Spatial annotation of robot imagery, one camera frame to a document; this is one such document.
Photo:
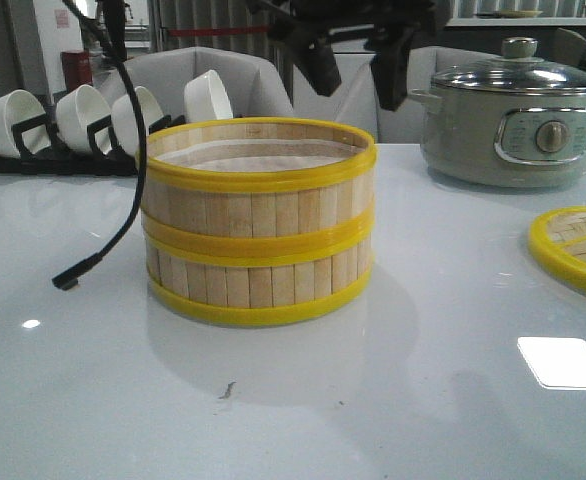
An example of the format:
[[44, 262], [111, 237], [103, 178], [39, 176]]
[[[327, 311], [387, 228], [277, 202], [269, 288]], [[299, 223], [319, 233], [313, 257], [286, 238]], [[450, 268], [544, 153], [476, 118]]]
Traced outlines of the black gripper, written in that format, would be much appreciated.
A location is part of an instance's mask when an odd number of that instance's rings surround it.
[[451, 18], [449, 1], [248, 1], [250, 13], [272, 19], [268, 36], [287, 46], [314, 92], [330, 97], [341, 85], [332, 44], [363, 40], [375, 52], [370, 70], [379, 106], [396, 111], [407, 96], [411, 42]]

